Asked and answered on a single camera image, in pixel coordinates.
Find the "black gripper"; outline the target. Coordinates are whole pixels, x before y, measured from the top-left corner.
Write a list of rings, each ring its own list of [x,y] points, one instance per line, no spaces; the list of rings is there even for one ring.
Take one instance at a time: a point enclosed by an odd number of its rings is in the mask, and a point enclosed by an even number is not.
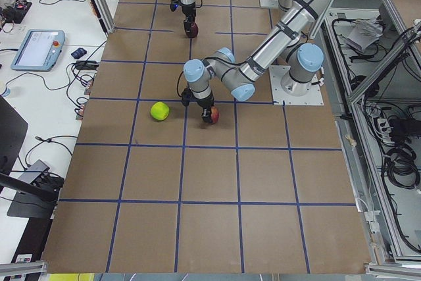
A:
[[[211,107],[214,106],[214,96],[211,93],[205,98],[196,98],[197,104],[203,108],[201,113],[201,118],[205,123],[212,123],[212,109]]]
[[[182,12],[185,14],[186,18],[184,19],[183,23],[184,23],[184,32],[186,35],[190,35],[191,34],[191,18],[195,18],[196,17],[196,4],[195,3],[191,3],[191,4],[183,4],[182,5]]]

